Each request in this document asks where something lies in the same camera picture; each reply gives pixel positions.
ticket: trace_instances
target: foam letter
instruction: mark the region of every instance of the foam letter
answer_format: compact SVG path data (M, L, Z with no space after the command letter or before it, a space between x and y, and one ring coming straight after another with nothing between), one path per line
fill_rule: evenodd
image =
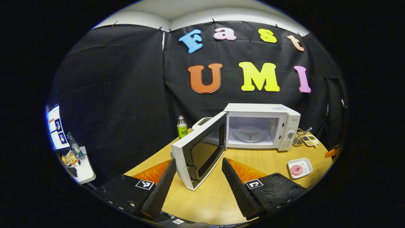
M305 67L302 66L294 66L294 69L298 72L298 77L300 78L300 92L311 92L311 88L308 86L307 75L305 74Z
M266 81L266 86L264 87L266 91L280 91L274 71L274 69L276 69L276 65L273 63L264 63L261 72L259 72L251 62L241 62L239 63L239 66L243 69L243 91L254 90L255 87L252 85L252 80L258 90L262 90L264 82Z
M202 43L197 43L196 41L201 42L203 39L200 37L201 30L194 29L193 31L187 33L186 35L180 37L179 41L185 43L188 47L188 53L193 53L196 50L203 47Z
M215 29L214 38L218 40L236 40L235 32L230 28L217 28Z
M302 51L302 52L304 51L304 48L301 47L301 46L298 44L300 41L297 40L294 36L289 35L289 36L287 36L287 38L289 38L289 39L291 40L292 44L294 44L294 46L295 46L298 50L300 50L300 51Z
M273 36L273 32L271 32L268 29L259 29L259 33L260 33L260 38L262 38L262 40L264 40L265 42L270 42L270 43L275 43L277 42L277 39Z
M212 72L212 83L208 86L203 84L202 81L202 70L204 69L203 66L192 66L189 67L187 70L190 72L190 82L191 88L198 92L198 93L210 93L216 91L221 85L221 71L222 64L220 63L213 63L208 65L208 68L211 69Z

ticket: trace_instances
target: blue letter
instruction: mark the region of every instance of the blue letter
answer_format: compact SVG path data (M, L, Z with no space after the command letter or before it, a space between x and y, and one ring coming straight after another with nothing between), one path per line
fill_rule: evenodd
M202 43L197 43L196 41L202 41L203 39L200 37L201 30L199 29L194 29L193 31L187 33L186 35L180 37L179 41L182 41L185 43L185 45L188 47L188 53L193 53L196 50L200 49L203 47Z

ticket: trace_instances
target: microwave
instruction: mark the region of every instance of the microwave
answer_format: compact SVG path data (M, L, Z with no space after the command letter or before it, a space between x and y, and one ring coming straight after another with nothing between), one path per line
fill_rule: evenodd
M177 174L196 190L229 148L291 148L301 115L281 104L230 103L172 144Z

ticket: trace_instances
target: green label bottle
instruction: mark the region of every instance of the green label bottle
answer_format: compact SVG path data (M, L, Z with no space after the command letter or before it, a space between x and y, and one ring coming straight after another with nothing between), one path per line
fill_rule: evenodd
M183 138L188 134L187 123L183 119L183 116L179 116L179 121L177 122L177 132L179 133L179 138Z

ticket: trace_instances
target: water bottle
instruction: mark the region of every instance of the water bottle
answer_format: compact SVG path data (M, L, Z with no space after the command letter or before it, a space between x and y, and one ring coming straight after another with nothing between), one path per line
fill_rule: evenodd
M183 116L179 116L179 121L177 122L177 132L179 133L179 138L183 138L188 134L187 124L183 119Z
M82 161L86 159L85 155L81 152L79 146L77 145L75 138L72 136L72 133L68 132L67 139L75 155Z

